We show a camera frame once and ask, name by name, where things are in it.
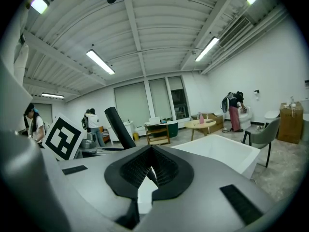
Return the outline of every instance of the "pink bottle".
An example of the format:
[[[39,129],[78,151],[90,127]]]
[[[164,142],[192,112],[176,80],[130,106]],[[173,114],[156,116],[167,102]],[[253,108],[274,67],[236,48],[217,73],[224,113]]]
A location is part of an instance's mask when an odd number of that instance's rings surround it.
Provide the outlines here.
[[[199,113],[199,123],[204,124],[204,117],[203,117],[202,113]]]

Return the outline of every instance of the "concrete floor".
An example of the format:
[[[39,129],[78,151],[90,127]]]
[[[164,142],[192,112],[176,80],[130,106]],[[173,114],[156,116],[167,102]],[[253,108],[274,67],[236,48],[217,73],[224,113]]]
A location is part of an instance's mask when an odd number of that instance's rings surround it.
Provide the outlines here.
[[[231,123],[225,122],[226,128],[231,128]],[[255,125],[248,130],[256,131]],[[220,136],[240,141],[243,139],[244,132],[223,133],[220,130],[215,132]],[[178,136],[171,138],[171,143],[164,146],[180,145],[191,140],[192,131],[190,129],[179,130]],[[199,132],[194,133],[194,139],[203,137]],[[146,145],[146,137],[141,137],[135,142],[136,145]],[[114,143],[114,147],[122,147],[120,143]],[[300,180],[308,167],[309,143],[300,142],[298,145],[279,141],[275,139],[271,146],[271,154],[268,168],[265,167],[267,160],[268,146],[261,149],[258,164],[254,170],[252,178],[256,184],[267,192],[275,201],[279,201],[294,193]]]

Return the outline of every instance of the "round wooden table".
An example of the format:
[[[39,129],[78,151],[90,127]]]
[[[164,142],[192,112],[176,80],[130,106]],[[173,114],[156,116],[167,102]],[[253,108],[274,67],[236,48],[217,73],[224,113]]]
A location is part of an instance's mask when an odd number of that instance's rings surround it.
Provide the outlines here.
[[[204,136],[207,136],[208,133],[208,127],[214,126],[216,124],[216,121],[213,119],[204,119],[204,123],[200,124],[199,120],[191,120],[184,124],[185,127],[192,129],[192,137],[191,141],[193,141],[194,136],[194,130],[197,130],[204,134]]]

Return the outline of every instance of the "pink pants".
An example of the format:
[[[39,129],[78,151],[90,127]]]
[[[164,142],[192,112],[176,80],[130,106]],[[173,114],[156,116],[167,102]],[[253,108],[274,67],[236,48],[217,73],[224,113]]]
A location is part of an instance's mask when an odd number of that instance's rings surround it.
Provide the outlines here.
[[[238,131],[240,129],[238,109],[234,106],[230,106],[228,111],[230,112],[233,131]]]

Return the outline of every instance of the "trash can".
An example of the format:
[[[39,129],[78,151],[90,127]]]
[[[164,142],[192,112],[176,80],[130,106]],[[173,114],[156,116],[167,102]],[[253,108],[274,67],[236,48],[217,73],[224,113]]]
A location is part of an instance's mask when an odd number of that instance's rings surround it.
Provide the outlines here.
[[[135,141],[139,140],[139,134],[137,132],[133,133],[133,137]]]

